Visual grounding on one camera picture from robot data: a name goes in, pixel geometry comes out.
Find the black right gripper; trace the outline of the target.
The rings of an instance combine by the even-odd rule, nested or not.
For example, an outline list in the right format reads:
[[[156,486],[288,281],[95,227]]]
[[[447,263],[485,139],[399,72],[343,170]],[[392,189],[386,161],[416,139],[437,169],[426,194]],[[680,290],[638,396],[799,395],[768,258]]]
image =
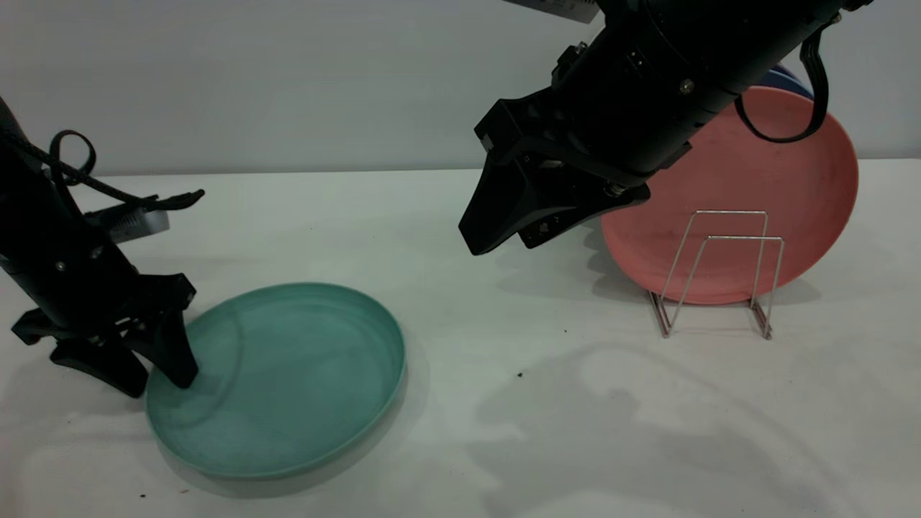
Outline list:
[[[472,255],[517,234],[533,249],[640,206],[689,150],[693,97],[674,91],[539,91],[500,99],[475,127],[486,162],[458,223]]]

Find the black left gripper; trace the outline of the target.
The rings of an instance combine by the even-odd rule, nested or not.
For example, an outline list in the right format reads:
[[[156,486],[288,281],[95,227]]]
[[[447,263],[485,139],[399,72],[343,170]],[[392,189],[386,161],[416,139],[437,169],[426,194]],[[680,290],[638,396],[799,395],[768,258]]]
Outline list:
[[[58,339],[50,354],[54,364],[75,368],[131,398],[141,397],[148,382],[147,368],[131,350],[150,360],[174,386],[187,389],[199,368],[182,309],[195,294],[184,275],[140,275],[126,284],[104,283],[85,291],[57,288],[39,295],[37,308],[21,315],[11,331],[27,345],[44,337]],[[132,322],[137,324],[129,328]],[[127,328],[126,347],[89,340]]]

